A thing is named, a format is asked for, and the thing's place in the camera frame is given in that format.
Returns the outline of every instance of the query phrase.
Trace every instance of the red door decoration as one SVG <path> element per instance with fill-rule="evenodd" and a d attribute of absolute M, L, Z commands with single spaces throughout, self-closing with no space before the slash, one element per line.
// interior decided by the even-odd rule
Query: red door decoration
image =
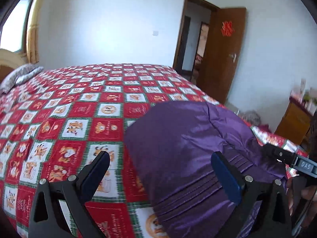
<path fill-rule="evenodd" d="M 225 37 L 231 37 L 232 33 L 234 33 L 234 28 L 232 27 L 232 21 L 224 21 L 222 23 L 222 35 Z"/>

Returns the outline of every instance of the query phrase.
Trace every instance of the door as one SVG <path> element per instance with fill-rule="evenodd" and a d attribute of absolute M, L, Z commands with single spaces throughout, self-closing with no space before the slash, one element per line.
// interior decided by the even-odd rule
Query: door
<path fill-rule="evenodd" d="M 213 12 L 197 86 L 224 104 L 236 71 L 245 28 L 246 8 Z"/>
<path fill-rule="evenodd" d="M 184 61 L 184 55 L 185 55 L 185 49 L 186 49 L 186 43 L 187 43 L 190 23 L 191 23 L 191 18 L 185 16 L 183 32 L 182 32 L 182 37 L 181 37 L 181 41 L 180 41 L 180 51 L 179 51 L 179 54 L 177 57 L 176 68 L 175 68 L 175 70 L 179 74 L 182 74 L 183 61 Z"/>

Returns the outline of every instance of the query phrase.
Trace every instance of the wall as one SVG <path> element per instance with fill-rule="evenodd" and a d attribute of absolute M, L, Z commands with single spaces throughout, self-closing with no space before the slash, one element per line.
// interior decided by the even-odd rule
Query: wall
<path fill-rule="evenodd" d="M 191 18 L 186 43 L 183 70 L 191 71 L 194 65 L 197 43 L 200 35 L 201 22 L 209 23 L 211 11 L 207 8 L 189 2 L 185 15 Z"/>
<path fill-rule="evenodd" d="M 171 66 L 183 2 L 45 0 L 39 26 L 40 62 L 46 68 L 106 62 Z"/>
<path fill-rule="evenodd" d="M 248 10 L 245 39 L 228 101 L 256 110 L 274 131 L 290 91 L 306 78 L 317 87 L 317 25 L 300 0 L 218 0 Z"/>

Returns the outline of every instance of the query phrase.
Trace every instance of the purple satin fabric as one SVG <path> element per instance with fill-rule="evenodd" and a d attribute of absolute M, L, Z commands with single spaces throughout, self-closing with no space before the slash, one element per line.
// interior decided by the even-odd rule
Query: purple satin fabric
<path fill-rule="evenodd" d="M 164 102 L 125 134 L 134 167 L 170 238 L 214 237 L 232 213 L 210 164 L 221 151 L 243 175 L 286 182 L 285 165 L 260 151 L 251 129 L 233 112 L 202 102 Z M 257 204 L 239 237 L 256 217 Z"/>

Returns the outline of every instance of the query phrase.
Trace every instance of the red checkered bedspread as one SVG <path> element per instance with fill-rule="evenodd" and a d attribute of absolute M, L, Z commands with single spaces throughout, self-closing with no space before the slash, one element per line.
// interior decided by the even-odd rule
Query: red checkered bedspread
<path fill-rule="evenodd" d="M 173 69 L 158 65 L 103 64 L 42 72 L 0 98 L 0 204 L 23 237 L 40 179 L 65 180 L 100 151 L 109 170 L 86 207 L 106 237 L 166 238 L 156 222 L 127 152 L 124 130 L 151 106 L 168 100 L 207 101 Z M 250 126 L 259 143 L 299 147 Z M 80 237 L 64 202 L 66 221 Z"/>

